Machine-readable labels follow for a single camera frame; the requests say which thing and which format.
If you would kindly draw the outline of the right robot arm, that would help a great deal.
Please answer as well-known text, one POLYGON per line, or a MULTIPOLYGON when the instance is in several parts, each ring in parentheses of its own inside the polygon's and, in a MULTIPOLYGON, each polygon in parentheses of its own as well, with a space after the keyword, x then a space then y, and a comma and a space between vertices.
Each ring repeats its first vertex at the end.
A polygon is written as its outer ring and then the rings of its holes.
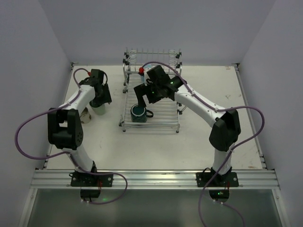
POLYGON ((238 112, 223 110, 197 93, 181 76, 170 77, 160 65, 152 68, 140 67, 138 73, 145 79, 142 84, 134 87, 138 105, 146 106, 145 96, 150 104, 169 98, 192 110, 212 129, 209 136, 214 147, 212 170, 219 175, 229 173, 232 169, 231 148, 241 133, 238 112))

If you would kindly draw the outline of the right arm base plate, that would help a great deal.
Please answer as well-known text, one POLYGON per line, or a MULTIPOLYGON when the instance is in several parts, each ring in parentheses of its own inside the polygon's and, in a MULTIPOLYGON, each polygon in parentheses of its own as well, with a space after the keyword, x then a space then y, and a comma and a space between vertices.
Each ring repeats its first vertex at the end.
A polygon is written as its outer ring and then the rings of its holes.
MULTIPOLYGON (((211 179, 212 175, 209 171, 197 172, 197 186, 203 188, 211 179)), ((219 202, 227 202, 230 196, 230 188, 232 187, 239 187, 238 177, 235 172, 230 172, 226 176, 217 175, 207 186, 207 188, 209 188, 209 196, 219 202)))

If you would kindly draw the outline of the light green plastic cup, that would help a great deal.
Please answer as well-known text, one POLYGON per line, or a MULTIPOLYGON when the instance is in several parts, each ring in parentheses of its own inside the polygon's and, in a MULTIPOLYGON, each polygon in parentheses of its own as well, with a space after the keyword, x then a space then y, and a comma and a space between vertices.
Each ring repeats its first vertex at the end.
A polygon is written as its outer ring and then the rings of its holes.
POLYGON ((96 115, 104 115, 106 113, 105 104, 102 104, 100 106, 90 106, 90 107, 96 115))

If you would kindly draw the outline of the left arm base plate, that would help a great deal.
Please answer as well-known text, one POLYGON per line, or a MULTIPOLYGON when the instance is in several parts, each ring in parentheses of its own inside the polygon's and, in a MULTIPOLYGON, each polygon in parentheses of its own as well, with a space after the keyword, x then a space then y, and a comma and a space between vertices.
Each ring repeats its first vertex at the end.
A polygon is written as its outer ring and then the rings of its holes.
POLYGON ((81 187, 80 197, 83 200, 92 201, 100 196, 102 187, 111 187, 113 175, 90 175, 87 173, 73 172, 71 177, 71 187, 81 187))

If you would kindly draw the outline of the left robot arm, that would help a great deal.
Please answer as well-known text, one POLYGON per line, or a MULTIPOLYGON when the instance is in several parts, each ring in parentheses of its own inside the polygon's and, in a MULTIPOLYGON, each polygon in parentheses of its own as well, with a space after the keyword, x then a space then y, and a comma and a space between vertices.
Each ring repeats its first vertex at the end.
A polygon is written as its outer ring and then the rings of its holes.
POLYGON ((96 175, 95 162, 82 145, 84 132, 80 115, 88 105, 95 114, 105 114, 105 104, 110 104, 112 98, 108 76, 104 71, 84 71, 88 77, 78 84, 78 91, 57 109, 51 108, 47 114, 48 141, 67 154, 76 172, 96 175))

